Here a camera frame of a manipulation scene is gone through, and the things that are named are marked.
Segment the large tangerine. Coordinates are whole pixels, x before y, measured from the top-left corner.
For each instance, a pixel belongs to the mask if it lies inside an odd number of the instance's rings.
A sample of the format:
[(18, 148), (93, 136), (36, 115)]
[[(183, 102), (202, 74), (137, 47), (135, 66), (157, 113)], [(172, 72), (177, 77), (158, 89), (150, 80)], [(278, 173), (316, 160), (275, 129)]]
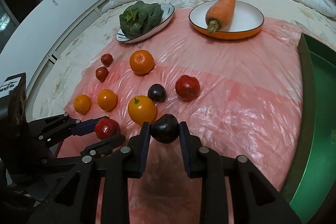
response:
[(155, 65), (152, 54), (146, 50), (139, 50), (132, 53), (129, 59), (131, 70), (137, 75), (148, 74)]

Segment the dark plum front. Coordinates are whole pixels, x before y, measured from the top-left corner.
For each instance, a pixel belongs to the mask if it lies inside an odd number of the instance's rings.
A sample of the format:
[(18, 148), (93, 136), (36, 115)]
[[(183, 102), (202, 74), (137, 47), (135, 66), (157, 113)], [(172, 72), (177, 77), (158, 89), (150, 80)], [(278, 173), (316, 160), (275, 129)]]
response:
[(150, 135), (160, 143), (173, 143), (180, 133), (177, 118), (172, 114), (165, 114), (150, 125)]

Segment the dark plum back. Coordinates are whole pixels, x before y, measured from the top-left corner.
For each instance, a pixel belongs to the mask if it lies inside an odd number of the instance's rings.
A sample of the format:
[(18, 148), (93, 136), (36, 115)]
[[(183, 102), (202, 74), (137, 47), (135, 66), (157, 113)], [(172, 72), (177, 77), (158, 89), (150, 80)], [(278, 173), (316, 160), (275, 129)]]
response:
[(154, 102), (165, 102), (167, 92), (161, 84), (153, 84), (149, 88), (147, 96)]

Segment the pink plastic sheet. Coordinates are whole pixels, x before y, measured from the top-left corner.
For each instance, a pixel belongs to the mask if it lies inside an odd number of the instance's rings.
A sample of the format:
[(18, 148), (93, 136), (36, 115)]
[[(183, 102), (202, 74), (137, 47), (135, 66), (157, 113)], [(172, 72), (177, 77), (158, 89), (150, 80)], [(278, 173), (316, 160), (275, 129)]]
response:
[[(95, 67), (82, 72), (70, 100), (64, 106), (78, 117), (74, 98), (86, 94), (91, 110), (83, 120), (105, 115), (96, 97), (103, 89), (117, 95), (117, 106), (108, 113), (122, 133), (139, 133), (127, 111), (135, 96), (144, 96), (153, 84), (161, 84), (167, 100), (157, 104), (157, 115), (173, 114), (187, 123), (190, 133), (219, 154), (246, 155), (276, 189), (288, 174), (301, 123), (302, 84), (297, 45), (301, 28), (295, 24), (266, 18), (262, 30), (249, 39), (225, 42), (204, 36), (193, 29), (189, 10), (177, 10), (169, 25), (153, 38), (126, 45), (112, 40), (106, 51), (114, 63), (108, 78), (100, 83)], [(154, 58), (154, 68), (135, 74), (129, 65), (133, 52), (146, 50)], [(182, 100), (175, 83), (182, 75), (198, 79), (201, 92), (191, 101)]]

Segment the small red fruit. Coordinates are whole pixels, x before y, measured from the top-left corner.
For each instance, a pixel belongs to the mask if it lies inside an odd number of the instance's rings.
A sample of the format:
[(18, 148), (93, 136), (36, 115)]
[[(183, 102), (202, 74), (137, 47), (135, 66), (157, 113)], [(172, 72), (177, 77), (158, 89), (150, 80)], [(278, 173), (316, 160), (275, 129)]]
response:
[(102, 65), (108, 68), (113, 62), (113, 56), (110, 53), (106, 53), (101, 56), (100, 60)]
[(101, 83), (105, 81), (108, 76), (108, 69), (106, 67), (99, 67), (96, 69), (95, 75), (96, 79), (98, 79)]

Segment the green tray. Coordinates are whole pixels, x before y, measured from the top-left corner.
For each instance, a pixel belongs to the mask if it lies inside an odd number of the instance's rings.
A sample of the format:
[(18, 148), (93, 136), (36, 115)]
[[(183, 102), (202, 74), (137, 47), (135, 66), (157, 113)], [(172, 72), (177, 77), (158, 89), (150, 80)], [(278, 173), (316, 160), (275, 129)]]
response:
[(281, 189), (302, 223), (335, 223), (335, 50), (302, 34), (302, 117)]

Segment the floral bed sheet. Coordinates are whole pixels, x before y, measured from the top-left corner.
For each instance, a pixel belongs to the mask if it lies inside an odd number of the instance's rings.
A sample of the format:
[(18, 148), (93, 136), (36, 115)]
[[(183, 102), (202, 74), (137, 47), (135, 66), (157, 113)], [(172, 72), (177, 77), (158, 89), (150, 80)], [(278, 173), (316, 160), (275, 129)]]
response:
[[(239, 0), (257, 7), (264, 16), (285, 20), (310, 30), (330, 44), (335, 44), (335, 18), (325, 17), (314, 9), (293, 0)], [(56, 63), (39, 75), (27, 104), (27, 120), (63, 113), (82, 72), (113, 40), (118, 15), (127, 5), (111, 9), (96, 19), (60, 53)]]

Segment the orange rimmed plate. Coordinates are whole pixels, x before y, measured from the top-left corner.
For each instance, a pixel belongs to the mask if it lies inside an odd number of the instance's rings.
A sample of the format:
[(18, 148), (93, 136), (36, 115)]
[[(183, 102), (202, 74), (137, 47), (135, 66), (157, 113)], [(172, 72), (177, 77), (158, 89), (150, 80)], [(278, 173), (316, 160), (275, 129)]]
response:
[(255, 6), (235, 1), (235, 7), (223, 13), (215, 11), (217, 0), (200, 4), (189, 13), (196, 31), (219, 40), (241, 40), (258, 34), (264, 24), (263, 13)]

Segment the carrot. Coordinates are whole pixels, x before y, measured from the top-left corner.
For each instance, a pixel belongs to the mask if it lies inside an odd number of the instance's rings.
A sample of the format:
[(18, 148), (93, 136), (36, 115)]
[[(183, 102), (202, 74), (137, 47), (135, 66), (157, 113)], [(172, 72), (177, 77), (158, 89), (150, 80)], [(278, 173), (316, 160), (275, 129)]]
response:
[(236, 0), (218, 0), (206, 13), (207, 32), (226, 30), (232, 21)]

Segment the green leafy cabbage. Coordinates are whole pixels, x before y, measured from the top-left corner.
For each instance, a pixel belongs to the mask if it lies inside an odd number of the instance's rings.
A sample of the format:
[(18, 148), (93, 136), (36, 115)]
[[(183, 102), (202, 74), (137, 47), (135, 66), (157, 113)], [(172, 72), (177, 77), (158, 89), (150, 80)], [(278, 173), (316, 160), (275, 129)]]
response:
[(159, 25), (162, 15), (163, 10), (160, 4), (138, 1), (120, 14), (120, 28), (128, 39), (134, 39)]

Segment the white patterned plate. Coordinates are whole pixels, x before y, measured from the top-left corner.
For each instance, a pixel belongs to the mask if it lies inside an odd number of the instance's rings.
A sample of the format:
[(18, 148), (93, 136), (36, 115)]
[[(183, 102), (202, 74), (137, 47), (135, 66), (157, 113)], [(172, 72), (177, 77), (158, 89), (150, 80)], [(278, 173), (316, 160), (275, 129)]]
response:
[(148, 4), (138, 1), (119, 15), (118, 42), (138, 43), (163, 30), (173, 18), (175, 7), (171, 4)]

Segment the yellow orange with stem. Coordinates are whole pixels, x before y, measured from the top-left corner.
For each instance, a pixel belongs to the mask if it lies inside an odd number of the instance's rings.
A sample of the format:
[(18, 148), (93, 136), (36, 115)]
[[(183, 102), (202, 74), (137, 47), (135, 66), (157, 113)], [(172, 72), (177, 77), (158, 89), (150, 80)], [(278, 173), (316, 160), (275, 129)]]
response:
[(157, 115), (157, 108), (154, 102), (147, 96), (135, 96), (127, 106), (128, 114), (133, 122), (143, 125), (144, 122), (151, 123)]

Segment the dark plum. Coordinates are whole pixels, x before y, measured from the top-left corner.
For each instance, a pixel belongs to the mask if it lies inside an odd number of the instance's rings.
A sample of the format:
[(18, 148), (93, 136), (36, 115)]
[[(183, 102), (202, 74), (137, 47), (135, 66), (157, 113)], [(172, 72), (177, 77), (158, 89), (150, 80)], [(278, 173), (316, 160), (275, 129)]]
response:
[(172, 114), (165, 114), (150, 125), (150, 135), (160, 143), (173, 143), (180, 133), (177, 118)]
[(147, 96), (154, 102), (165, 102), (167, 92), (161, 84), (153, 84), (149, 88)]

